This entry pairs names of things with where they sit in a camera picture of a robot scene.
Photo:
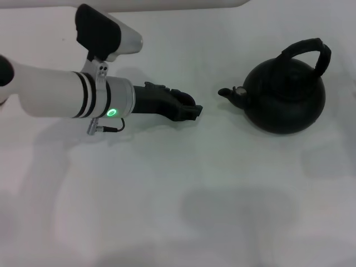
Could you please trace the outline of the black round teapot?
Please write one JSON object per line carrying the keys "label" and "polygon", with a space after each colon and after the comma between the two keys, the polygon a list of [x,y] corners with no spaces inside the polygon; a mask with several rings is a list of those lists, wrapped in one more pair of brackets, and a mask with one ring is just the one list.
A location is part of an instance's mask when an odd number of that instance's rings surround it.
{"label": "black round teapot", "polygon": [[222,88],[218,94],[264,131],[278,135],[300,132],[323,112],[326,92],[322,75],[331,55],[320,38],[299,41],[257,65],[242,86]]}

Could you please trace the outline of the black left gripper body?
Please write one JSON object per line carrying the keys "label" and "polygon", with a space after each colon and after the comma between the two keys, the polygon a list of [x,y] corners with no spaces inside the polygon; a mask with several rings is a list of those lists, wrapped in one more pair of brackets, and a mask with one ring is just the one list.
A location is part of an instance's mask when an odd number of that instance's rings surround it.
{"label": "black left gripper body", "polygon": [[177,96],[166,92],[168,87],[145,82],[145,86],[134,86],[135,105],[132,113],[158,114],[171,121],[177,120],[181,102]]}

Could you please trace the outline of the dark brown teacup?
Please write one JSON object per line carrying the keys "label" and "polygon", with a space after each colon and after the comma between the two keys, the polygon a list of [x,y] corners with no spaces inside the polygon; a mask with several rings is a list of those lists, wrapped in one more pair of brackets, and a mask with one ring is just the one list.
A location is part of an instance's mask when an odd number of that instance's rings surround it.
{"label": "dark brown teacup", "polygon": [[179,92],[177,95],[177,99],[181,102],[184,106],[195,106],[195,100],[187,93]]}

